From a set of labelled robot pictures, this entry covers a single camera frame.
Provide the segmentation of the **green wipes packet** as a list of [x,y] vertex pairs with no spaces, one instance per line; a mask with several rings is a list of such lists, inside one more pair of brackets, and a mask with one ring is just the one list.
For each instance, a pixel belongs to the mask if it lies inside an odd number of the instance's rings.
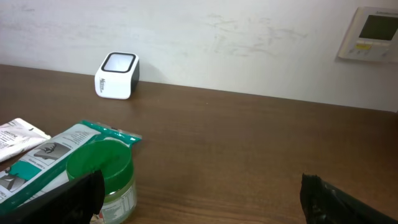
[[40,195],[57,177],[70,180],[66,172],[70,155],[82,146],[105,139],[121,141],[132,152],[132,146],[142,138],[101,123],[80,121],[31,149],[1,172],[1,214],[5,215]]

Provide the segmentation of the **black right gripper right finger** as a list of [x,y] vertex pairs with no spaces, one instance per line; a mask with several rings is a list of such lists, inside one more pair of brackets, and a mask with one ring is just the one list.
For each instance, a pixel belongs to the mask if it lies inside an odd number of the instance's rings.
[[308,224],[397,224],[317,175],[302,175],[300,203]]

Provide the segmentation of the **white cream tube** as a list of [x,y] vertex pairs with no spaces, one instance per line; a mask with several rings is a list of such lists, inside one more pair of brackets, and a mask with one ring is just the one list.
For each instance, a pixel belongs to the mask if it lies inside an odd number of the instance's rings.
[[33,149],[51,138],[51,136],[21,118],[2,124],[0,132],[1,162]]

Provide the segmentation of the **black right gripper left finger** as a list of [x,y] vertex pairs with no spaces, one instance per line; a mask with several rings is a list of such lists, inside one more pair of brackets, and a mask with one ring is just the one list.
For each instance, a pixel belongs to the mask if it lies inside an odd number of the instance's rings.
[[104,178],[97,170],[1,215],[1,224],[89,223],[100,213],[104,196]]

